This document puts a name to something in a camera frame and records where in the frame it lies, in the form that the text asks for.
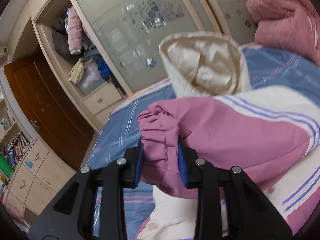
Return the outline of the pink and white hooded jacket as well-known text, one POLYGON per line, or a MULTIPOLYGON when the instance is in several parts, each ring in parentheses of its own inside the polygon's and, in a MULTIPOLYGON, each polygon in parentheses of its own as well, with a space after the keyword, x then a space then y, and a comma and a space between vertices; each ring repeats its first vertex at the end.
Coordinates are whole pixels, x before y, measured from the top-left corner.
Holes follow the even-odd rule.
POLYGON ((319 203, 319 68, 214 33, 180 33, 159 46, 176 98, 137 116, 142 181, 196 199, 178 168, 178 140, 218 168, 241 167, 293 233, 319 203))

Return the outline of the blue clothing on shelf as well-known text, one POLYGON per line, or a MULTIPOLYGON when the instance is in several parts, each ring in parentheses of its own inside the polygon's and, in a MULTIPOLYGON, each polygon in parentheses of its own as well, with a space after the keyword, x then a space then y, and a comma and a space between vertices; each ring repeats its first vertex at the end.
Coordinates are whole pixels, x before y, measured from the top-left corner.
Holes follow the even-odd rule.
POLYGON ((100 76, 104 80, 108 80, 110 78, 111 71, 110 71, 107 63, 103 59, 98 61, 98 70, 99 70, 100 76))

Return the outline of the beige side cabinet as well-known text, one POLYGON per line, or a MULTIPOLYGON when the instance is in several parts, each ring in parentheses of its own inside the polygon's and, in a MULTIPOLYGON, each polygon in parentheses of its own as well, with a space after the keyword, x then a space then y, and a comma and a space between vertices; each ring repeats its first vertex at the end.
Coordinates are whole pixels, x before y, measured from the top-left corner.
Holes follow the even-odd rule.
POLYGON ((40 138, 28 147, 12 175, 4 206, 21 220, 37 217, 75 174, 40 138))

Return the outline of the dark brown wooden door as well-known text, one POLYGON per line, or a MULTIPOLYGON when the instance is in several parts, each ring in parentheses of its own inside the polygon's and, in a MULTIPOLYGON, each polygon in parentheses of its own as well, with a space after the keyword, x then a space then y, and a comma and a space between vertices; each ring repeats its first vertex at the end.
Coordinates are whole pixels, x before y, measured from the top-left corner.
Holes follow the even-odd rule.
POLYGON ((66 164, 79 169, 94 129, 66 95, 43 54, 5 65, 4 74, 33 128, 66 164))

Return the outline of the bookshelf with books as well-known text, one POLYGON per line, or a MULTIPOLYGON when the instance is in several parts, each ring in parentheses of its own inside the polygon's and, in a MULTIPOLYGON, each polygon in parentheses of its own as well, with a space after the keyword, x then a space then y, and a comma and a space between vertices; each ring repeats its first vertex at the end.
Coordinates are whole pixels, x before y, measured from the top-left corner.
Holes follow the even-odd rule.
POLYGON ((23 131, 9 105, 1 98, 1 202, 5 203, 16 167, 32 139, 23 131))

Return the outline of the translucent storage box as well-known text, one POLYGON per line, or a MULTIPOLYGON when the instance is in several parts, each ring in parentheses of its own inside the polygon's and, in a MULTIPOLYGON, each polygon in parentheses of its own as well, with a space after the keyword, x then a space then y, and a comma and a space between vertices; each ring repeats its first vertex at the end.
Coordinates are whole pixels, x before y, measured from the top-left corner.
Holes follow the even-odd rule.
POLYGON ((95 61, 87 61, 84 64, 84 74, 76 85, 86 95, 90 94, 106 81, 101 77, 98 65, 95 61))

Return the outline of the cream cloth on shelf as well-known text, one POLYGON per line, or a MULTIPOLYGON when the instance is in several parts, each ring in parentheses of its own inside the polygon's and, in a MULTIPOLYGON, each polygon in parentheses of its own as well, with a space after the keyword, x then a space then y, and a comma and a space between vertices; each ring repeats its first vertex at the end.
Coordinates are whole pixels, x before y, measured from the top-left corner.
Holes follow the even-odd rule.
POLYGON ((78 62, 73 66, 70 74, 69 81, 73 84, 77 84, 82 79, 85 72, 85 63, 83 58, 81 57, 78 62))

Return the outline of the blue striped blanket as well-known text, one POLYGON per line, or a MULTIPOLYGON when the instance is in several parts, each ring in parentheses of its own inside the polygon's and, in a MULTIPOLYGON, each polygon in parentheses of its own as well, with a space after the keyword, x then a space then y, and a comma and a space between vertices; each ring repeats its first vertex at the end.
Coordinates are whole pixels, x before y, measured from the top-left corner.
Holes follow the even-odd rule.
MULTIPOLYGON (((280 49, 242 47, 252 88, 285 85, 319 104, 319 67, 310 60, 280 49)), ((92 169, 107 166, 122 157, 128 148, 138 144, 140 133, 137 115, 158 101, 174 99, 169 79, 147 87, 127 99, 111 114, 89 156, 87 165, 92 169)), ((152 186, 139 183, 136 189, 125 189, 125 223, 128 239, 135 239, 143 222, 155 208, 152 186)))

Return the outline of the dark hanging coat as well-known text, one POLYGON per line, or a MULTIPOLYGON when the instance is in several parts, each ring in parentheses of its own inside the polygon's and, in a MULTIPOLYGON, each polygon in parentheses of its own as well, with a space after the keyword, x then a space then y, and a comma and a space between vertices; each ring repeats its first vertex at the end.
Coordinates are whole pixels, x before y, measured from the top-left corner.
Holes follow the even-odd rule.
POLYGON ((54 21, 52 26, 52 37, 55 51, 69 63, 76 63, 78 57, 71 55, 69 51, 64 19, 59 18, 54 21))

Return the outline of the hanging pink puffer jacket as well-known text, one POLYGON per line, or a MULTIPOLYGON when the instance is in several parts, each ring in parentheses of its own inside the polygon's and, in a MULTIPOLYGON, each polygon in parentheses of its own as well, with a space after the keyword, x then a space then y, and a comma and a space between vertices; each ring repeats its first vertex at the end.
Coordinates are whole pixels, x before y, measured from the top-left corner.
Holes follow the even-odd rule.
POLYGON ((73 6, 67 9, 67 36, 69 52, 79 55, 82 51, 82 22, 73 6))

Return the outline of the beige open wardrobe shelf unit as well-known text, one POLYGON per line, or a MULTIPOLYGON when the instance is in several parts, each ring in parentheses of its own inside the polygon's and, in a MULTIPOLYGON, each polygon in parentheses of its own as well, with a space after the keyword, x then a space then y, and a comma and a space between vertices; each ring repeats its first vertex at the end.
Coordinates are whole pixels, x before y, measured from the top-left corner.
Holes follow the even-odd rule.
POLYGON ((110 114, 125 100, 126 94, 113 82, 104 81, 90 93, 69 81, 69 74, 80 56, 65 56, 57 52, 53 39, 53 24, 72 5, 70 0, 29 0, 33 28, 41 50, 60 86, 90 126, 100 133, 110 114))

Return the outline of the pink rolled quilt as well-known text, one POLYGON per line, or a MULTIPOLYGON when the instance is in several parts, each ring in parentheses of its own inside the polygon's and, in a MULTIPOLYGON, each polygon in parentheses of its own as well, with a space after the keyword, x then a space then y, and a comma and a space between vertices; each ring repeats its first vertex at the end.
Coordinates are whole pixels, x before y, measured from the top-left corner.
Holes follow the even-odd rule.
POLYGON ((319 66, 319 14, 309 0, 247 0, 255 43, 288 50, 319 66))

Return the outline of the frosted sliding wardrobe door left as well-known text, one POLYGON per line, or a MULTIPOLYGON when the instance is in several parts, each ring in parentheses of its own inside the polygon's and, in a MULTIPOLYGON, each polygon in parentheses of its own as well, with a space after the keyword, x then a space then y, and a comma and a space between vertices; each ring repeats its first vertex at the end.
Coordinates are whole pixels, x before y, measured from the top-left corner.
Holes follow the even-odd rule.
POLYGON ((167 77, 158 48, 175 33, 220 31, 206 0, 70 0, 127 94, 167 77))

